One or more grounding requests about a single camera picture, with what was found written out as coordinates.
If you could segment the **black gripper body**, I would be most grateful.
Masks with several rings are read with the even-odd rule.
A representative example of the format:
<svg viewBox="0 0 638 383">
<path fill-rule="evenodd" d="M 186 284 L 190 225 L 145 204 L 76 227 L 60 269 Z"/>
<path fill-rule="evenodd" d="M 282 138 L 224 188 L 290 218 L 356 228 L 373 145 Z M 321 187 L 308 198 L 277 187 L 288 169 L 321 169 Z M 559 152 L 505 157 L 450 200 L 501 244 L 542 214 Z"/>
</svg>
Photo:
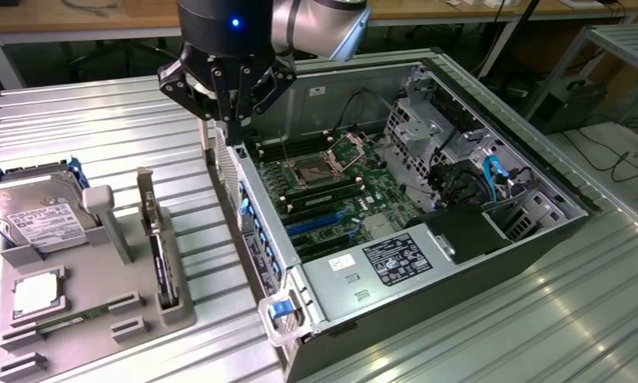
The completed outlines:
<svg viewBox="0 0 638 383">
<path fill-rule="evenodd" d="M 272 65 L 272 1 L 182 0 L 177 15 L 184 65 L 204 66 L 209 57 Z"/>
</svg>

